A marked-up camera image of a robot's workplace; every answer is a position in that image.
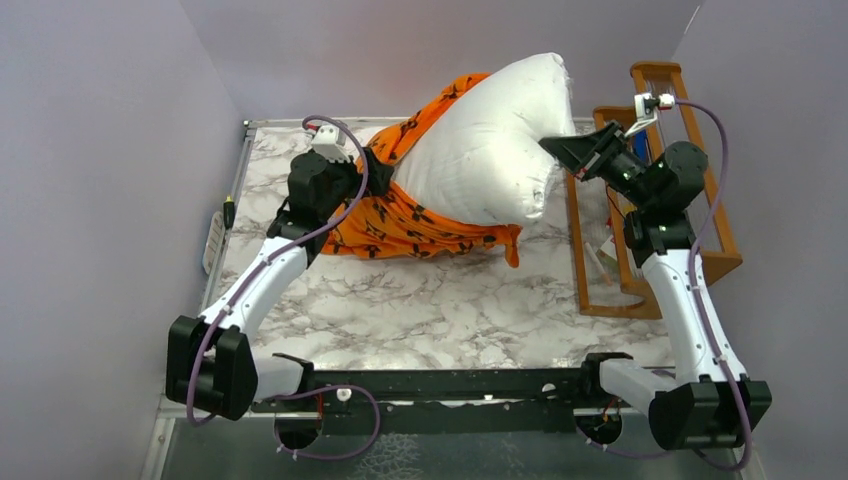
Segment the orange patterned pillowcase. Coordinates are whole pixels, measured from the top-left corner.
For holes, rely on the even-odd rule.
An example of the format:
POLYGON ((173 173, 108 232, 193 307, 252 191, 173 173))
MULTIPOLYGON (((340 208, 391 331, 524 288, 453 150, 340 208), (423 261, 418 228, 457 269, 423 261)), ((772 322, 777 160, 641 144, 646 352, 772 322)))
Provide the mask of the orange patterned pillowcase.
MULTIPOLYGON (((367 143, 377 160, 396 166, 402 156, 467 91, 489 75, 460 76, 408 119, 377 132, 367 143)), ((337 227, 321 250, 327 255, 354 255, 361 259, 392 257, 433 258, 438 254, 465 255, 476 248, 505 248, 506 263, 519 266, 518 225, 472 226, 443 217, 425 207, 395 181, 384 196, 366 196, 337 227)))

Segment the white pillow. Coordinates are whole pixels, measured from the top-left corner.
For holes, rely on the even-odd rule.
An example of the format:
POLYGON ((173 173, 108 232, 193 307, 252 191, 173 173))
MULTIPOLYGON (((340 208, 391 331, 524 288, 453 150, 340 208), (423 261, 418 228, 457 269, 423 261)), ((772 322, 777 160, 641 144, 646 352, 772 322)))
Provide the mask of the white pillow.
POLYGON ((425 209, 465 224, 539 220, 561 175, 540 145, 577 133, 563 58, 540 53, 489 75, 403 155, 397 186, 425 209))

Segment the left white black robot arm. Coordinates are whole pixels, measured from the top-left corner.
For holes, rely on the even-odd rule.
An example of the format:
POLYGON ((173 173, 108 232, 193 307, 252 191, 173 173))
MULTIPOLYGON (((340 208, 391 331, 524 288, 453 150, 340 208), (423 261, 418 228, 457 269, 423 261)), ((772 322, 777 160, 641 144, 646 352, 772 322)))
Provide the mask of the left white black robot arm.
POLYGON ((195 425, 238 420, 257 402, 278 398, 298 411, 313 401, 311 362, 274 354, 256 359, 251 341, 284 291, 314 262, 329 233, 360 200, 387 194, 393 167, 365 149, 361 166, 309 150, 291 162, 288 196, 259 253, 199 316, 180 316, 167 341, 166 397, 195 425))

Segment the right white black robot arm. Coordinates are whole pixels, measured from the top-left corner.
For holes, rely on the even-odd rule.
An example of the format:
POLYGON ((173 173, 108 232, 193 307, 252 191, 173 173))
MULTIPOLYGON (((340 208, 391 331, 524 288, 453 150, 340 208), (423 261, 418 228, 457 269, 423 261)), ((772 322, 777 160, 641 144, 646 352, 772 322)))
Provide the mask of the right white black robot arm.
POLYGON ((675 361, 675 375, 667 377, 624 354, 596 355, 577 380, 579 398, 592 407, 620 398, 647 417, 667 451, 749 443, 772 396, 766 382, 750 378, 723 333, 688 218, 705 186, 707 154, 677 141, 647 164, 617 122, 539 144, 575 178, 600 178, 634 205, 625 217, 625 244, 657 300, 675 361))

